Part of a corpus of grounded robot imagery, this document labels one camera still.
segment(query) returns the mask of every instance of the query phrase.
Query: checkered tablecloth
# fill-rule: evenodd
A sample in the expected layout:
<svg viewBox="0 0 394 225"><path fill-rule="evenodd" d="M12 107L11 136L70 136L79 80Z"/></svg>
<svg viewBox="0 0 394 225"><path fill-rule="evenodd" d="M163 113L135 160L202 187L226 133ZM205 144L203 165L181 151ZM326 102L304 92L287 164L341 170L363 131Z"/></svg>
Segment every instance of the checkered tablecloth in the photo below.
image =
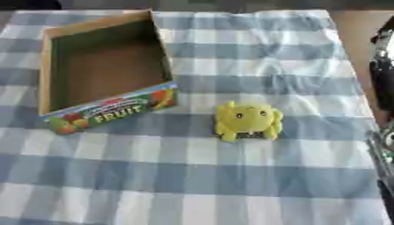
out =
<svg viewBox="0 0 394 225"><path fill-rule="evenodd" d="M122 11L19 11L0 35L0 224L389 224L376 124L326 11L156 12L179 106L56 135L40 32ZM277 141L219 141L215 105L284 112Z"/></svg>

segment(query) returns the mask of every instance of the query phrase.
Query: cardboard box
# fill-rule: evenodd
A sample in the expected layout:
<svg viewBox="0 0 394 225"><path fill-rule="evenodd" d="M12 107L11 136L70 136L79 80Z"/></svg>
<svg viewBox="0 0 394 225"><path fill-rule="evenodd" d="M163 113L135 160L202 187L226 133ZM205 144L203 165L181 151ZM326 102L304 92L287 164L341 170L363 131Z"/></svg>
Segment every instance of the cardboard box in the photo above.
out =
<svg viewBox="0 0 394 225"><path fill-rule="evenodd" d="M176 104L150 11L44 31L39 114L57 133Z"/></svg>

